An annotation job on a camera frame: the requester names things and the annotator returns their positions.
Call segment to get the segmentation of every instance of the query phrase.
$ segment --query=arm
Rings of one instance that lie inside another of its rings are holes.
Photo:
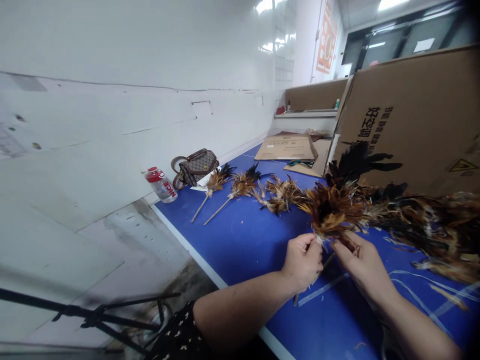
[[[196,301],[193,317],[212,349],[226,352],[244,345],[289,299],[307,289],[323,269],[322,247],[315,239],[310,233],[290,240],[281,271],[226,287]]]
[[[407,358],[461,359],[458,346],[398,293],[375,246],[353,232],[345,235],[359,246],[358,257],[339,241],[332,244],[333,250],[360,292],[378,306]]]

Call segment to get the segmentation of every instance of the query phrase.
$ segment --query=bottle label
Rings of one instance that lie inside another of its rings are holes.
[[[168,193],[169,193],[170,195],[172,195],[173,197],[174,197],[175,195],[177,195],[177,194],[175,193],[175,190],[170,186],[170,184],[169,184],[168,181],[165,181],[165,182],[163,183],[163,186],[165,186],[165,189],[166,189],[166,190],[168,191]]]

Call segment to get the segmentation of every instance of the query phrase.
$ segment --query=warning label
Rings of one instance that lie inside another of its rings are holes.
[[[479,168],[478,166],[472,164],[471,162],[464,159],[460,159],[455,163],[455,165],[452,166],[450,170],[448,170],[448,172],[453,173],[456,171],[475,170],[478,168]]]

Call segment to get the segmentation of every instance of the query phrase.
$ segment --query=red bottle cap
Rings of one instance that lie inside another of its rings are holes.
[[[148,169],[148,173],[145,175],[146,180],[149,183],[156,183],[165,178],[165,173],[154,166]]]

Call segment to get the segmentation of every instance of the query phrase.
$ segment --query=ceiling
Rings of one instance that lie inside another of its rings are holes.
[[[410,0],[378,12],[380,1],[337,0],[345,30],[347,32],[360,30],[446,2],[446,0]]]

